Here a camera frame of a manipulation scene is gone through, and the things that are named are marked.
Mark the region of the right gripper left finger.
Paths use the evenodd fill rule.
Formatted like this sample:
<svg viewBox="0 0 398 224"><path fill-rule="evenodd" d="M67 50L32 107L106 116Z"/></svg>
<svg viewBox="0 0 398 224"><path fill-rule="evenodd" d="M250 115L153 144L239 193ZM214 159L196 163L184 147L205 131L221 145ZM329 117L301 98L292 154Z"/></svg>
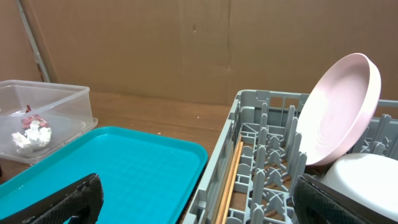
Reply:
<svg viewBox="0 0 398 224"><path fill-rule="evenodd" d="M1 224L94 224L104 203L98 174L62 188L48 197L1 219Z"/></svg>

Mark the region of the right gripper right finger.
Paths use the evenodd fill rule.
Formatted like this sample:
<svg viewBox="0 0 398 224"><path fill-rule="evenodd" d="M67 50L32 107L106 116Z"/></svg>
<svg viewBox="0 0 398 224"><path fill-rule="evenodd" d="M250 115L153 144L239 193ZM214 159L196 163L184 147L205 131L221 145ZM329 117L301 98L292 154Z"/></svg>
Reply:
<svg viewBox="0 0 398 224"><path fill-rule="evenodd" d="M397 224L309 175L298 177L293 202L300 224Z"/></svg>

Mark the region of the grey bowl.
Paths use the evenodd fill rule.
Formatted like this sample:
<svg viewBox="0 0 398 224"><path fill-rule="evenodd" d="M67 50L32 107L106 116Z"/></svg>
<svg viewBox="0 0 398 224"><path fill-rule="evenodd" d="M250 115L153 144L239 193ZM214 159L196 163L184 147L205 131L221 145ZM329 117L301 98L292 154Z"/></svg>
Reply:
<svg viewBox="0 0 398 224"><path fill-rule="evenodd" d="M352 153L336 160L322 184L394 221L397 220L397 161Z"/></svg>

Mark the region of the white tissue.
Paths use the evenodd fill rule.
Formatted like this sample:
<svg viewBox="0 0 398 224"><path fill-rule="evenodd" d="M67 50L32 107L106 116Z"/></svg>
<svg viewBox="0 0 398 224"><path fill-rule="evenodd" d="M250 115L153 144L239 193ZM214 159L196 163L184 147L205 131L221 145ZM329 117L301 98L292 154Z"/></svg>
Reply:
<svg viewBox="0 0 398 224"><path fill-rule="evenodd" d="M22 151L42 149L49 144L51 137L52 129L38 120L32 121L23 134L12 133L14 144Z"/></svg>

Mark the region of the wooden chopstick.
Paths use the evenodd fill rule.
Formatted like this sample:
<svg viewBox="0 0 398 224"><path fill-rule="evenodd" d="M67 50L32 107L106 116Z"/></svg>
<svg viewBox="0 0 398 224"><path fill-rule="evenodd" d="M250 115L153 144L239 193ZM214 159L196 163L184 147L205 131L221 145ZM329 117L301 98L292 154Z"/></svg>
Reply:
<svg viewBox="0 0 398 224"><path fill-rule="evenodd" d="M238 145L238 150L236 151L236 158L234 161L234 167L233 169L231 169L230 171L230 177L229 177L229 188L228 191L226 193L225 199L224 199L224 210L223 213L221 214L221 220L219 221L219 223L221 224L225 224L226 223L226 219L227 219L227 215L228 215L228 210L229 210L229 206L231 203L231 197L233 194L233 189L234 189L234 183L236 180L236 174L238 171L238 167L239 167L239 161L240 161L240 157L241 157L241 151L243 149L243 142L241 141Z"/></svg>
<svg viewBox="0 0 398 224"><path fill-rule="evenodd" d="M238 136L238 140L236 143L236 148L234 150L233 160L231 162L231 166L228 172L228 178L226 180L226 185L224 188L223 196L221 199L220 207L218 209L218 214L215 223L216 224L224 224L226 223L226 216L228 214L228 209L231 201L231 196L233 193L233 185L236 178L236 173L238 170L239 159L242 149L242 135Z"/></svg>

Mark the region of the red snack wrapper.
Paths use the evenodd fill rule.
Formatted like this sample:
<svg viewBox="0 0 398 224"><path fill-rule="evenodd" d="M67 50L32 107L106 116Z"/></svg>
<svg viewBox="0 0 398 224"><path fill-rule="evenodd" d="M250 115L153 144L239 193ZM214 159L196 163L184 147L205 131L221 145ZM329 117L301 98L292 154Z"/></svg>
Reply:
<svg viewBox="0 0 398 224"><path fill-rule="evenodd" d="M49 128L49 124L48 122L46 122L46 120L44 120L40 115L38 114L34 114L32 116L28 116L24 119L21 120L22 123L22 128L24 130L29 129L30 125L36 122L40 128Z"/></svg>

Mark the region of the large pink plate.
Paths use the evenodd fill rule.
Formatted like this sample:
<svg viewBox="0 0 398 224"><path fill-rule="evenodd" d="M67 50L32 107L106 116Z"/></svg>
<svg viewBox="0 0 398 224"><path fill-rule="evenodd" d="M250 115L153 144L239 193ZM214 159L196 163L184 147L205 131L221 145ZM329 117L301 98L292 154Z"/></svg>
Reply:
<svg viewBox="0 0 398 224"><path fill-rule="evenodd" d="M330 67L298 118L306 164L322 166L345 154L370 123L380 94L380 72L365 54L349 54Z"/></svg>

